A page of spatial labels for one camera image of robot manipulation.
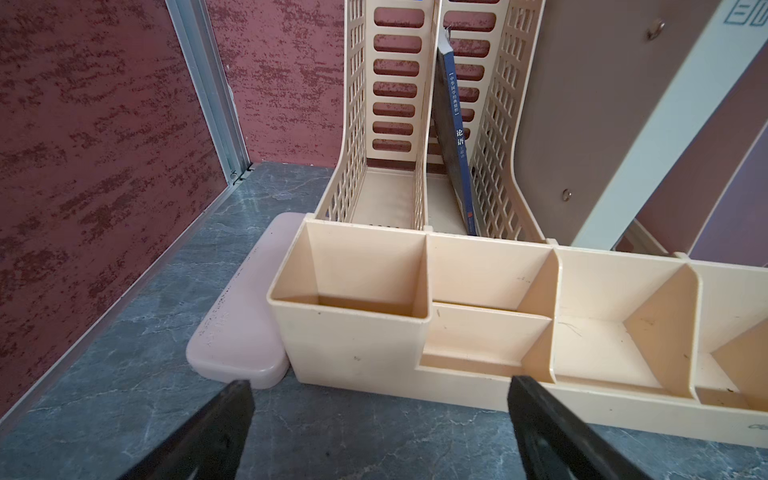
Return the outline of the beige plastic desk organizer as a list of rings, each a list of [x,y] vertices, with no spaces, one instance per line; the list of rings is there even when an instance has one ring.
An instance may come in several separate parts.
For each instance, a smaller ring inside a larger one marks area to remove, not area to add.
[[[536,228],[510,173],[543,5],[494,6],[506,72],[473,137],[482,145],[477,236],[429,222],[435,36],[448,2],[418,5],[413,171],[371,168],[377,3],[344,8],[343,144],[316,212],[266,298],[299,381],[506,410],[528,375],[582,420],[765,447],[767,272],[760,267],[560,246]]]

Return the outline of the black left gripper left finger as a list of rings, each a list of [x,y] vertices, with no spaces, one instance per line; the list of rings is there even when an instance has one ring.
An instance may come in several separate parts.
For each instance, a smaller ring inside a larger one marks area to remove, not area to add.
[[[233,479],[255,403],[250,382],[232,381],[123,479]]]

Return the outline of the pink pencil case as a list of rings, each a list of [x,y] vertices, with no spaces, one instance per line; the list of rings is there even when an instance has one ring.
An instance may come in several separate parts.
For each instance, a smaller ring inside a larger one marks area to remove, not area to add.
[[[267,292],[304,218],[286,212],[270,222],[197,327],[186,359],[200,376],[222,383],[247,380],[258,390],[284,378],[289,359]]]

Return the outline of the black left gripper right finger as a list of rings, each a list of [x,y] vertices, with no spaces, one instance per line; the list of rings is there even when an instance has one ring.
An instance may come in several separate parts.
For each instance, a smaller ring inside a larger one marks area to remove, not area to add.
[[[528,479],[646,479],[530,376],[511,378],[507,404]]]

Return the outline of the brown folder with beige spine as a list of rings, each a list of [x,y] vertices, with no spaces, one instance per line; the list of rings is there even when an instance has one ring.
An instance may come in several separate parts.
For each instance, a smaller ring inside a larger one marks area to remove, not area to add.
[[[767,39],[763,1],[549,1],[516,146],[544,235],[612,248]]]

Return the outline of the purple folder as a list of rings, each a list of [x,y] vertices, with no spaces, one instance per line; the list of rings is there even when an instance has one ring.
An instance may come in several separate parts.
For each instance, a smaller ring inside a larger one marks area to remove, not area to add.
[[[690,257],[767,265],[767,131],[762,130],[715,206]]]

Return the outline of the aluminium corner post left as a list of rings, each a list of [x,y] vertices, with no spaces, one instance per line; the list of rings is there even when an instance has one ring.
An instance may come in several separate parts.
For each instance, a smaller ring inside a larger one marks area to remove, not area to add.
[[[236,185],[250,174],[252,162],[206,2],[166,0],[165,4],[225,179]]]

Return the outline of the dark blue book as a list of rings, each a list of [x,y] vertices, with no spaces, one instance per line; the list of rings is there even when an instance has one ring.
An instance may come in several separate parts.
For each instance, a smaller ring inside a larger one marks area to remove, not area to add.
[[[473,185],[466,149],[454,50],[450,44],[450,30],[440,27],[436,40],[432,119],[436,127],[443,164],[457,198],[466,232],[471,236],[477,236]]]

